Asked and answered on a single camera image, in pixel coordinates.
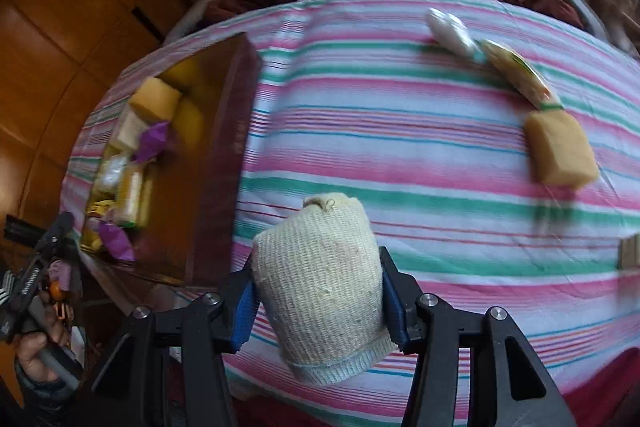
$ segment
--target orange ball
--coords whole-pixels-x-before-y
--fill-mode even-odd
[[[49,286],[49,293],[51,294],[51,298],[57,302],[63,301],[66,295],[66,292],[60,289],[59,281],[53,281],[51,283],[51,286]]]

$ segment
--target purple paper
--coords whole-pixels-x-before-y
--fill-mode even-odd
[[[155,158],[164,151],[169,138],[169,122],[160,122],[152,125],[140,135],[140,145],[135,153],[133,161],[144,163]]]
[[[120,227],[101,221],[98,225],[98,235],[114,259],[129,262],[136,260],[129,237]]]
[[[68,292],[71,284],[71,266],[58,259],[49,266],[49,279],[51,282],[58,281],[60,289]]]

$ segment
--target striped tablecloth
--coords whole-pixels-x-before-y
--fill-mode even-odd
[[[578,193],[532,181],[522,132],[532,109],[500,76],[434,44],[427,8],[474,38],[510,44],[582,124],[601,178]],[[76,222],[114,119],[140,82],[247,32],[264,60],[244,158],[234,265],[252,238],[340,191],[364,204],[379,244],[425,291],[484,312],[504,306],[562,391],[640,345],[640,273],[616,270],[640,230],[640,66],[591,36],[492,0],[300,0],[251,12],[128,68],[89,117],[63,185]],[[468,353],[456,423],[468,406]],[[225,358],[234,393],[273,394],[334,425],[397,424],[415,358],[393,353],[339,385],[305,387],[280,361],[260,309]]]

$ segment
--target yellow sponge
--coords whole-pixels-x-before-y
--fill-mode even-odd
[[[527,115],[524,131],[543,184],[580,188],[600,176],[586,134],[567,112],[532,111]]]
[[[171,120],[182,93],[150,76],[129,99],[129,107],[148,124]]]

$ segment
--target blue gripper pad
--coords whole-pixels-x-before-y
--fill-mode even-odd
[[[258,312],[260,299],[253,281],[249,281],[242,292],[236,308],[234,333],[231,335],[231,347],[236,352],[242,344],[249,340],[254,327],[255,314]]]
[[[382,309],[391,341],[398,344],[400,351],[403,351],[406,344],[409,343],[404,308],[385,269],[382,270]]]

